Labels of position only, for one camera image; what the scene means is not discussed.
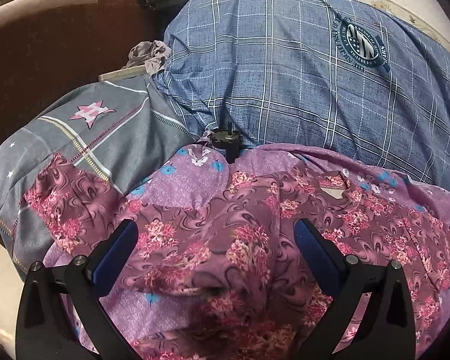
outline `metal screw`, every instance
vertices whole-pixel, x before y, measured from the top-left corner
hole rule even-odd
[[[40,268],[42,268],[43,264],[41,261],[35,261],[32,265],[30,265],[30,269],[32,271],[38,271]]]
[[[232,131],[232,123],[229,122],[229,123],[228,123],[227,137],[231,137],[232,135],[233,135],[233,131]]]
[[[83,254],[81,254],[80,256],[77,256],[73,259],[73,263],[76,266],[82,266],[83,264],[85,264],[85,261],[87,261],[87,257],[84,256]]]
[[[402,264],[401,264],[399,261],[397,261],[396,259],[393,259],[393,260],[391,261],[391,265],[392,265],[392,267],[395,268],[395,269],[400,269],[400,268],[402,268]]]
[[[354,254],[349,254],[345,257],[345,260],[347,261],[347,263],[352,264],[353,266],[359,263],[359,258]]]

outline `bedding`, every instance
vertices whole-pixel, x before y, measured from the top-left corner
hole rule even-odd
[[[128,193],[193,141],[147,74],[88,84],[57,100],[0,146],[0,232],[18,272],[53,243],[23,195],[54,152]]]
[[[316,146],[450,191],[450,53],[354,0],[190,0],[154,77],[201,135]]]

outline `purple floral blanket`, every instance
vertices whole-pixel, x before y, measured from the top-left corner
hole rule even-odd
[[[264,149],[229,166],[216,151],[186,146],[127,198],[56,154],[25,199],[70,257],[88,255],[122,219],[137,222],[139,242],[116,287],[186,299],[188,310],[186,326],[128,338],[143,358],[281,359],[296,349],[331,302],[294,243],[300,218],[363,262],[402,262],[417,356],[423,353],[443,325],[450,226],[426,209],[374,194],[366,183],[380,186],[363,176],[363,185],[352,182],[348,169],[321,171],[319,161],[298,158],[299,147]],[[267,149],[280,161],[264,161]],[[178,178],[181,161],[199,170],[195,179]],[[175,178],[173,194],[167,178]],[[173,204],[160,203],[164,194]],[[364,296],[337,349],[353,338],[367,301]]]

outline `crumpled fabric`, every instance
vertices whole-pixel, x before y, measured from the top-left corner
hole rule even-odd
[[[170,48],[161,40],[140,42],[128,53],[128,62],[122,69],[145,65],[145,70],[152,75],[164,69],[165,61],[170,56]]]
[[[297,157],[304,147],[286,152],[270,146],[246,152],[232,166],[209,148],[184,147],[126,199],[119,197],[114,210],[100,202],[115,192],[101,182],[94,187],[86,181],[87,174],[77,177],[57,155],[25,198],[48,221],[57,242],[72,247],[70,256],[89,254],[107,237],[99,234],[113,231],[123,218],[134,219],[139,242],[115,285],[159,297],[180,294],[180,299],[199,300],[184,306],[193,310],[188,328],[127,338],[144,358],[174,352],[185,357],[278,359],[294,350],[331,302],[315,285],[293,242],[293,223],[303,217],[345,254],[353,252],[364,262],[380,265],[392,258],[402,262],[414,301],[419,356],[442,325],[440,291],[450,289],[450,227],[427,212],[353,184],[346,169],[312,170],[310,161]],[[260,174],[273,166],[284,171]],[[177,183],[181,177],[183,185],[193,168],[202,176],[196,190],[204,196],[192,204],[202,204],[200,209],[152,204],[160,187],[164,193],[180,195]],[[222,179],[227,180],[225,190],[203,192],[204,186]],[[86,191],[80,186],[87,186]],[[324,187],[342,189],[343,196],[333,197]],[[209,201],[207,193],[214,194]],[[80,209],[80,202],[86,210]],[[105,230],[87,225],[89,213]],[[75,222],[78,218],[83,225]],[[364,296],[338,349],[353,338],[367,301]],[[135,310],[143,308],[138,305]]]
[[[373,59],[351,58],[350,23],[383,44]],[[191,133],[232,122],[246,146],[323,147],[450,191],[450,53],[392,14],[355,0],[190,0],[165,42],[154,80]]]
[[[22,279],[54,243],[23,195],[55,151],[128,193],[195,139],[145,72],[77,88],[7,138],[0,145],[0,232]]]

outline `blue flower print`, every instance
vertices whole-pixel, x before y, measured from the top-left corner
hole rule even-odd
[[[223,164],[223,162],[220,161],[215,161],[211,165],[215,170],[219,172],[223,172],[223,170],[225,169],[225,165]]]
[[[304,156],[302,156],[302,155],[300,155],[298,153],[294,153],[293,156],[298,158],[298,159],[300,159],[300,160],[302,160],[303,162],[308,162],[308,160]]]
[[[152,175],[145,177],[142,181],[140,181],[140,184],[145,184],[150,179],[152,179]]]
[[[388,179],[388,176],[389,176],[388,172],[382,172],[378,174],[377,179],[380,181],[385,181]]]
[[[75,332],[75,334],[77,335],[77,337],[80,337],[80,325],[82,323],[80,321],[75,320],[75,323],[73,324],[73,331]]]
[[[173,166],[171,166],[171,165],[165,165],[165,166],[162,166],[162,167],[160,168],[160,171],[161,171],[164,175],[172,175],[172,174],[175,173],[176,169],[175,169]]]
[[[148,300],[150,306],[160,299],[160,295],[157,294],[145,294],[145,299]]]
[[[143,195],[145,193],[145,186],[140,185],[138,188],[135,188],[131,194],[133,196],[137,196],[137,195]]]

